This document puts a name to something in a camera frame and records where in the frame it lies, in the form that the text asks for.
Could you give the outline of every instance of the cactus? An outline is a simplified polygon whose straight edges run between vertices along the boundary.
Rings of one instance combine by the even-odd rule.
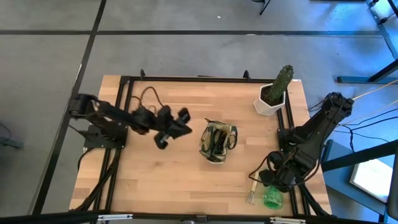
[[[275,100],[281,98],[281,96],[284,94],[284,91],[287,89],[287,85],[292,80],[293,74],[293,66],[285,65],[274,80],[269,91],[265,91],[262,94],[262,99],[269,105],[271,105],[275,102]]]

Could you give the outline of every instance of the hexagonal pot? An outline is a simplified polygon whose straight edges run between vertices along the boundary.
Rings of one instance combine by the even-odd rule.
[[[285,105],[286,92],[284,92],[284,95],[282,96],[283,97],[282,103],[275,106],[270,106],[261,99],[261,90],[271,85],[272,83],[260,87],[259,98],[254,101],[254,108],[256,109],[257,113],[260,115],[266,115],[266,116],[273,115],[275,111],[279,110],[279,108]]]

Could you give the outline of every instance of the wooden tabletop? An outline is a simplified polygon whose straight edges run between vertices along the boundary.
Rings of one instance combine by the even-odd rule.
[[[104,76],[99,98],[114,103],[120,76]],[[284,194],[280,210],[271,210],[262,203],[264,186],[258,184],[254,203],[245,198],[250,192],[253,171],[271,151],[278,150],[276,113],[261,116],[253,107],[259,95],[258,83],[208,83],[208,82],[134,82],[133,95],[139,96],[147,86],[153,86],[160,100],[169,105],[174,116],[187,107],[193,129],[189,135],[175,141],[168,140],[165,150],[156,147],[155,132],[145,136],[129,130],[126,147],[122,150],[113,195],[113,212],[179,213],[208,215],[292,215],[289,194]],[[300,80],[289,88],[294,124],[303,125],[308,119],[307,104]],[[160,108],[154,93],[148,90],[142,104]],[[137,108],[132,99],[129,110]],[[288,127],[283,109],[285,127]],[[200,137],[205,130],[204,118],[237,126],[238,144],[228,151],[222,165],[210,164],[199,153]],[[104,149],[94,149],[87,154],[73,191],[70,208],[75,208],[88,196],[98,181]],[[307,187],[324,210],[331,213],[325,181],[321,169],[307,182]],[[101,206],[104,207],[107,186]],[[298,210],[303,213],[299,190],[296,189]]]

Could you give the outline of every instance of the gray floor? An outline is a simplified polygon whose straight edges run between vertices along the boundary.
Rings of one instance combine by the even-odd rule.
[[[2,0],[0,29],[90,30],[99,4],[99,0]],[[260,8],[260,4],[249,0],[108,0],[99,29],[378,29],[363,2],[273,0],[264,15],[258,16]],[[0,121],[11,129],[15,139],[25,142],[23,150],[0,149],[0,217],[29,211],[87,40],[85,35],[0,35]],[[97,94],[103,75],[138,75],[142,68],[147,75],[217,77],[241,77],[247,69],[252,77],[274,78],[283,65],[291,64],[295,78],[303,81],[308,106],[312,106],[331,91],[351,97],[377,88],[337,84],[335,77],[372,75],[393,59],[384,39],[375,36],[97,36],[80,91]],[[397,86],[389,86],[365,96],[355,102],[348,119],[387,105],[397,95]],[[72,123],[81,128],[87,125]],[[397,139],[397,124],[382,123],[358,133],[393,140]],[[348,146],[348,134],[333,133],[331,138]],[[380,143],[354,138],[356,150]],[[82,137],[69,130],[44,212],[68,209],[82,144]],[[383,161],[390,164],[392,158]],[[328,193],[335,215],[377,221],[374,212],[334,190]]]

